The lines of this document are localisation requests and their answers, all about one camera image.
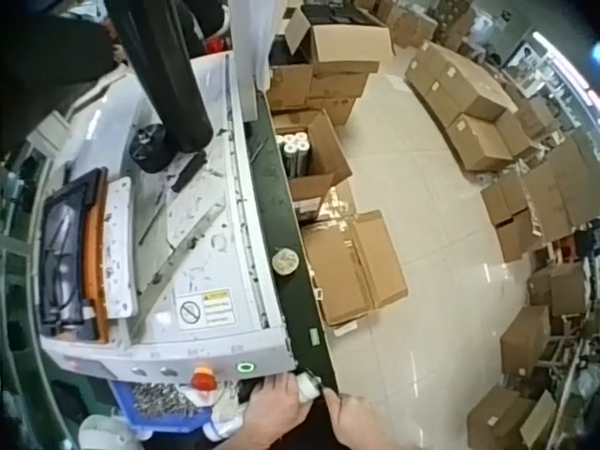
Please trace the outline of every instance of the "blue bin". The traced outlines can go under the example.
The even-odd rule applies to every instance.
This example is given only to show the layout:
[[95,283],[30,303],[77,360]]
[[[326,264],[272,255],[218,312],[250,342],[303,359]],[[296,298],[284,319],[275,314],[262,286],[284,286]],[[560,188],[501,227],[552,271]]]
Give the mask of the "blue bin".
[[116,398],[121,414],[129,426],[136,431],[155,431],[159,433],[190,433],[210,421],[211,408],[202,408],[195,415],[165,414],[162,417],[145,417],[135,407],[133,383],[110,381],[112,393]]

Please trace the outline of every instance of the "person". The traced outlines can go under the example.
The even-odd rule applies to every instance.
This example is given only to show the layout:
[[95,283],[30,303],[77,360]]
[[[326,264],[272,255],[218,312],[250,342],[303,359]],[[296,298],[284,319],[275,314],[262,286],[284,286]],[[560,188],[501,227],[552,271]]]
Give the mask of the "person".
[[[323,390],[323,396],[339,443],[352,450],[400,450],[364,399],[339,396],[329,388]],[[217,450],[267,449],[302,424],[311,406],[300,403],[293,374],[267,377],[250,396],[244,425]]]

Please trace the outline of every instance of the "green button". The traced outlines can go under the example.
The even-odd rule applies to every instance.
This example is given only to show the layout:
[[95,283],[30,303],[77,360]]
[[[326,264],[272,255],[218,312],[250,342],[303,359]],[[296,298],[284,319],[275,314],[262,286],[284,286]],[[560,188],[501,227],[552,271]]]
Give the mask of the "green button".
[[237,365],[237,371],[240,373],[250,373],[253,372],[255,368],[256,365],[254,363],[245,362]]

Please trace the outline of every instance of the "white tile floor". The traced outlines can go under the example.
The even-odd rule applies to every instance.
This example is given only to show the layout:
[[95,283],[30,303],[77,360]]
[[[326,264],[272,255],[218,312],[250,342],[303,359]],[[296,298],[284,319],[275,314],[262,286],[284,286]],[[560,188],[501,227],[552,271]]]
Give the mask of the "white tile floor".
[[370,77],[338,130],[357,208],[382,210],[410,294],[328,340],[340,390],[368,398],[400,443],[465,450],[466,414],[501,377],[499,336],[531,270],[503,264],[481,187],[403,81],[412,55]]

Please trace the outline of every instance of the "hand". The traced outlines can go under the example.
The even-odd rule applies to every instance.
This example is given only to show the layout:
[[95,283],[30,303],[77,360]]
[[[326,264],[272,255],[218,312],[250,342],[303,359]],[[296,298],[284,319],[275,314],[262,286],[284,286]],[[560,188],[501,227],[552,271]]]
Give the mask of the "hand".
[[291,373],[264,379],[250,397],[240,432],[267,448],[303,423],[312,403],[300,403],[298,381]]
[[352,450],[397,448],[385,434],[377,414],[367,401],[356,397],[342,397],[329,388],[323,390],[331,425],[337,440]]

